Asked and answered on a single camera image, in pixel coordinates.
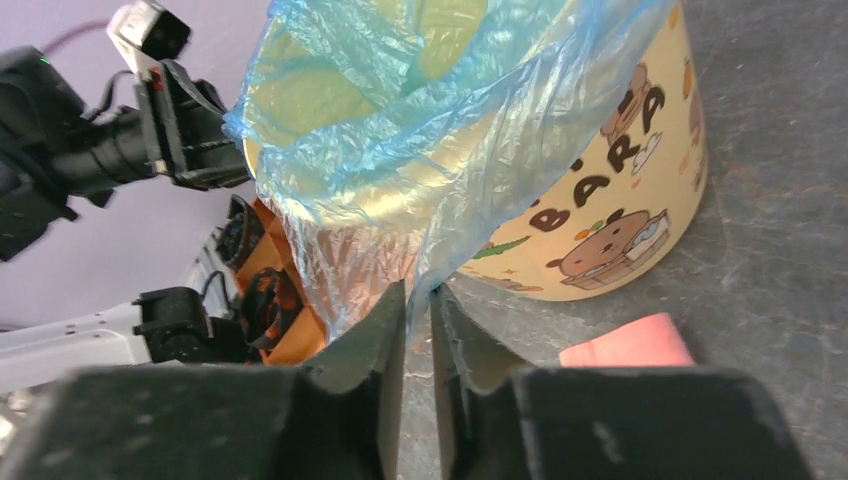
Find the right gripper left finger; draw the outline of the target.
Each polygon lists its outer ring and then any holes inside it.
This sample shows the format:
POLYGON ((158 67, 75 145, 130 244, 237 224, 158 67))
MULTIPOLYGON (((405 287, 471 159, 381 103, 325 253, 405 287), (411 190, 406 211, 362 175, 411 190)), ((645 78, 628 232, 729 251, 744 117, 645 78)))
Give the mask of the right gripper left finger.
POLYGON ((406 295, 297 367, 116 367, 39 397, 5 479, 392 479, 406 295))

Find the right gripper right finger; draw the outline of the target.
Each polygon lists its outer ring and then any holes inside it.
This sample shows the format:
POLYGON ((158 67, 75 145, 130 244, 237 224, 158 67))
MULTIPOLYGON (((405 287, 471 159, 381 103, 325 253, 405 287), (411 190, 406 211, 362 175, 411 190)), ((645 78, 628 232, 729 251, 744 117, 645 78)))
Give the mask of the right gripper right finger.
POLYGON ((446 479, 809 479, 765 387, 715 367, 541 368, 430 298, 446 479))

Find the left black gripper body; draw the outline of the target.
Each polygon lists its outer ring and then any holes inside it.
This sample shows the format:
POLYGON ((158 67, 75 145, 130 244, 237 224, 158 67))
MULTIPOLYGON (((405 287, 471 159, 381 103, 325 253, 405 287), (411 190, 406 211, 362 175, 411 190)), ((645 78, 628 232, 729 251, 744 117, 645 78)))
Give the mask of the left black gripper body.
POLYGON ((183 66, 168 59, 148 70, 135 93, 156 173, 202 191, 251 179, 243 153, 223 130, 227 109, 211 83, 191 79, 183 66))

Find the blue plastic trash bag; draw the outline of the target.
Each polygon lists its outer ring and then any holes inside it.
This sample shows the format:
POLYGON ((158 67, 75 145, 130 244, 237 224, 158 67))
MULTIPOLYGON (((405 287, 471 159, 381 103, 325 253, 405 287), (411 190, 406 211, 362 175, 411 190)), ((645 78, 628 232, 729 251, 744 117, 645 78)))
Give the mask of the blue plastic trash bag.
POLYGON ((273 1, 224 128, 335 339, 414 310, 560 180, 668 1, 273 1))

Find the yellow plastic trash bin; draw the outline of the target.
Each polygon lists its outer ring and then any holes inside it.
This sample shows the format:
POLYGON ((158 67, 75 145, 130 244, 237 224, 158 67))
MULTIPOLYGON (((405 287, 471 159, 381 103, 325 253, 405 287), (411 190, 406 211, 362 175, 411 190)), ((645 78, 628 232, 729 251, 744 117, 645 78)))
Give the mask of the yellow plastic trash bin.
POLYGON ((580 300, 634 280, 681 238, 701 200, 707 154, 682 5, 668 2, 586 150, 454 273, 533 299, 580 300))

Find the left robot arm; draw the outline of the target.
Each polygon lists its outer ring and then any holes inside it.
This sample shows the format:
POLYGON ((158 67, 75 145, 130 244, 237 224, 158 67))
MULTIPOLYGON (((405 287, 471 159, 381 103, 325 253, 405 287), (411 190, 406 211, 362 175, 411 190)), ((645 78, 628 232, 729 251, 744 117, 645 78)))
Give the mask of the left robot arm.
MULTIPOLYGON (((10 261, 54 221, 74 221, 69 199, 104 207, 122 185, 165 176, 183 188, 230 188, 248 179, 243 156, 222 130, 216 89, 177 62, 156 62, 135 88, 138 104, 109 120, 84 102, 42 53, 1 56, 1 258, 10 261)), ((47 384, 88 367, 240 364, 248 347, 234 318, 234 283, 221 268, 224 312, 204 308, 207 288, 176 286, 71 320, 1 336, 1 390, 47 384)))

